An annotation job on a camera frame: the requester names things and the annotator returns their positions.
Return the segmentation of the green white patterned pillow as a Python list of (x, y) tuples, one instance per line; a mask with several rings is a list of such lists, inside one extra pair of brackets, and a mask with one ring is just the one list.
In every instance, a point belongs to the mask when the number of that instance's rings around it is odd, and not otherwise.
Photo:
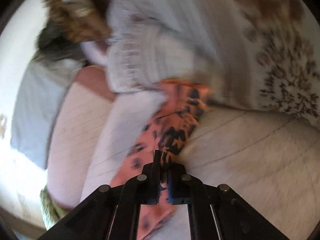
[(45, 186), (40, 192), (41, 212), (42, 219), (46, 230), (52, 228), (63, 217), (69, 214), (69, 211), (58, 206), (56, 202), (52, 200), (48, 192), (47, 186)]

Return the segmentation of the pink quilted bedspread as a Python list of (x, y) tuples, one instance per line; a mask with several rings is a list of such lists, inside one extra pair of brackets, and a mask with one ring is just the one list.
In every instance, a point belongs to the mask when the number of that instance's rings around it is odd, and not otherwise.
[[(52, 200), (70, 210), (110, 185), (166, 99), (150, 90), (114, 95), (101, 68), (81, 70), (50, 146)], [(212, 107), (177, 161), (206, 184), (228, 184), (290, 239), (307, 239), (319, 222), (319, 131), (302, 121)]]

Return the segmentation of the white grey striped garment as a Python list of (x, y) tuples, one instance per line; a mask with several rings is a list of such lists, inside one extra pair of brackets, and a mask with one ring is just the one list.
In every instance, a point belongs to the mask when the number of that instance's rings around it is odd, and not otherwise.
[(90, 63), (105, 68), (114, 92), (150, 89), (180, 78), (220, 90), (223, 71), (214, 55), (196, 0), (111, 0), (106, 49), (85, 42)]

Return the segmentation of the white brown floral cloth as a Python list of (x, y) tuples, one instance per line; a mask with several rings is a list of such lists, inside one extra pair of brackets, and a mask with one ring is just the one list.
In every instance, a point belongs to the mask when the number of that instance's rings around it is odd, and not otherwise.
[(319, 25), (301, 0), (195, 0), (219, 103), (319, 121)]

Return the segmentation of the orange black floral garment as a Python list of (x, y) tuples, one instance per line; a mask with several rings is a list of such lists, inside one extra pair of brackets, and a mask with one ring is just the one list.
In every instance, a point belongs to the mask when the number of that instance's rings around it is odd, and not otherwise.
[(111, 186), (125, 184), (141, 174), (143, 166), (161, 152), (161, 166), (175, 162), (203, 115), (210, 88), (189, 81), (163, 80), (158, 85), (167, 99), (149, 119), (132, 150), (111, 180)]

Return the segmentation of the brown leopard print garment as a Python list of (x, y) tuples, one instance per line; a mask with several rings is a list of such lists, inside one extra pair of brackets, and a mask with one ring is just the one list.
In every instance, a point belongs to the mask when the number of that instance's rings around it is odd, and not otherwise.
[(49, 19), (75, 43), (105, 40), (112, 29), (91, 0), (46, 0)]

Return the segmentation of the black dark garment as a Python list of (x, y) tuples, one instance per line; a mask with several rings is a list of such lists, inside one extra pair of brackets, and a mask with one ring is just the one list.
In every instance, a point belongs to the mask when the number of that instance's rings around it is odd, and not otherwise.
[(39, 53), (51, 61), (63, 59), (83, 60), (85, 57), (80, 45), (65, 37), (60, 26), (49, 20), (37, 38)]

